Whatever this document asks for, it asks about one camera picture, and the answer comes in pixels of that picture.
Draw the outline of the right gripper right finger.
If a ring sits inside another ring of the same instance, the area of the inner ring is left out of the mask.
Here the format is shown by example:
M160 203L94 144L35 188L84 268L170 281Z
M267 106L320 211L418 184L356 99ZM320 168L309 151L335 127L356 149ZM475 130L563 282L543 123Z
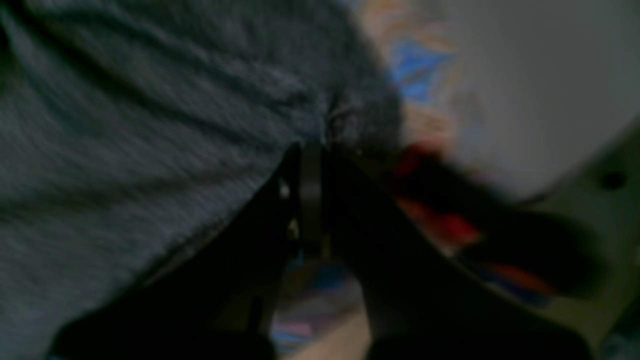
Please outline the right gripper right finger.
M368 360L592 360L585 338L491 289L482 276L445 255L398 205L389 188L354 160L324 152L324 193L334 248L365 292L374 342ZM566 238L564 297L590 297L601 282L601 257L580 223L555 221Z

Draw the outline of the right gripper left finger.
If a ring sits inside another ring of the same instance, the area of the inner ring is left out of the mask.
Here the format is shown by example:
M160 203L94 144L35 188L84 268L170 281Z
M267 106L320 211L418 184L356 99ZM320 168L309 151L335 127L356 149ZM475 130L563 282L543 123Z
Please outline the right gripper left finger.
M52 360L273 360L269 330L282 278L302 252L291 234L300 212L302 146L231 223L194 255L147 273L106 306L64 326Z

